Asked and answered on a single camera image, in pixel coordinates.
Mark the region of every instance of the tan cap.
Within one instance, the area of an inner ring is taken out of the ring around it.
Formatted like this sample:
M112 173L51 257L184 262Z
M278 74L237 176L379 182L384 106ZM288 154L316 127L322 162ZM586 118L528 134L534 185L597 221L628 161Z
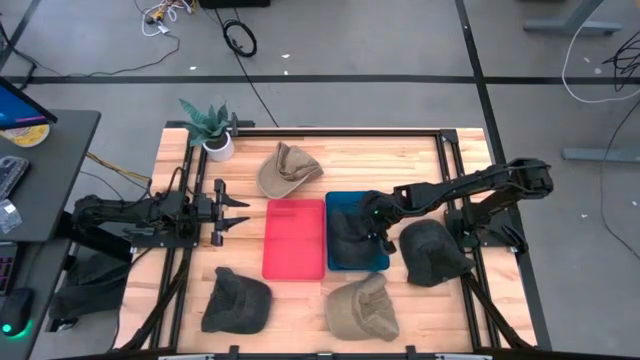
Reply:
M400 334L393 304L380 273L336 289L327 299L329 331L340 340L380 338L393 341Z
M271 199L280 199L300 186L322 175L322 167L297 146L280 142L276 151L258 170L258 188Z

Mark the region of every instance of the monitor screen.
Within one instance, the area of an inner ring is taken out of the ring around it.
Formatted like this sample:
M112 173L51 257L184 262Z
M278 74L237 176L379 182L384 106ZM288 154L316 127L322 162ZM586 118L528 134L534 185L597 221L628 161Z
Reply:
M0 130L55 122L55 117L0 78Z

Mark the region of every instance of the blue tray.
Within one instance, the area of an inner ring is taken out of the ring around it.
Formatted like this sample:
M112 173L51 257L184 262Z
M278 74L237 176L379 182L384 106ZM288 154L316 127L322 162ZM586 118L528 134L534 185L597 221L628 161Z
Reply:
M332 259L331 252L331 231L330 231L330 221L331 221L331 212L334 210L340 210L346 214L353 214L358 211L358 204L360 203L360 199L364 191L331 191L328 192L325 196L325 203L327 209L327 263L329 265L329 270L331 271L381 271L387 270L389 268L389 256L382 253L382 250L378 252L375 260L372 265L367 268L346 268L334 263Z

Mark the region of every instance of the wooden table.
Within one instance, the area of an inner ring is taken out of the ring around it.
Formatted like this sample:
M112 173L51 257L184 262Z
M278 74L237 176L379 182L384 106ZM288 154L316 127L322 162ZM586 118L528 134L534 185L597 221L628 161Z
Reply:
M457 134L467 173L490 165L482 129L457 129ZM187 132L183 129L164 130L153 174L155 191L165 190L173 169L181 165L186 140ZM258 190L255 178L258 167L274 151L279 140L302 147L324 169L322 177L298 188L290 195L293 198L324 199L328 191L375 189L391 192L397 185L442 181L433 136L235 138L236 153L230 161L207 162L203 191L212 196L214 180L222 178L231 197L251 205L249 208L231 208L226 216L250 216L251 219L225 234L225 244L218 248L209 243L212 225L203 225L200 245L194 249L191 260L178 351L226 353L230 345L239 345L242 353L402 353L407 345L415 345L418 352L471 351L460 281L451 280L433 288L409 285L407 269L399 252L391 256L391 266L384 271L387 291L400 325L400 336L393 342L379 339L347 342L331 336L324 315L326 296L344 284L364 278L366 273L328 270L320 282L265 281L273 291L274 301L267 326L259 334L200 331L202 315L216 280L216 267L228 266L237 274L264 281L261 275L262 244L268 199ZM450 173L455 174L451 149L447 147L446 151ZM191 166L189 182L192 188L199 153L196 149ZM481 199L482 196L472 198L474 201ZM444 209L442 206L426 217L442 220ZM389 231L390 238L397 240L407 224L419 219L405 219L393 226ZM120 312L116 347L131 338L155 305L165 253L165 249L152 250L131 271ZM493 301L520 336L535 344L515 256L506 248L483 248L482 254ZM487 326L477 301L475 308L482 342L488 346ZM170 306L165 314L161 345L168 343L172 311L173 306Z

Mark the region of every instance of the white pot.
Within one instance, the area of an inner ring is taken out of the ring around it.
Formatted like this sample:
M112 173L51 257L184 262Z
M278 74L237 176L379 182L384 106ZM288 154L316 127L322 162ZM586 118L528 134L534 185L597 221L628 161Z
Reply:
M220 149L211 149L207 147L206 142L202 144L204 149L207 150L207 153L209 154L208 157L213 161L226 161L231 159L231 157L233 156L234 148L233 142L231 141L231 136L228 132L226 132L225 135L227 136L227 143Z

